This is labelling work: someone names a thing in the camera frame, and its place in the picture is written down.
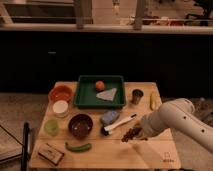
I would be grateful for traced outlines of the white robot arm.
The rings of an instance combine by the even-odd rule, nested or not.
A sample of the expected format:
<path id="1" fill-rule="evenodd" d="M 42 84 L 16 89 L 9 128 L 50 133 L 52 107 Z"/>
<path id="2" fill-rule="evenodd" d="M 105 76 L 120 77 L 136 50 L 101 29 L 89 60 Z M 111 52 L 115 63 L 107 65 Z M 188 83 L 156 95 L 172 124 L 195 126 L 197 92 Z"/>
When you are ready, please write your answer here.
<path id="1" fill-rule="evenodd" d="M 194 112 L 194 104 L 185 98 L 162 103 L 157 110 L 142 116 L 142 137 L 156 137 L 174 128 L 213 154 L 213 127 L 197 119 Z"/>

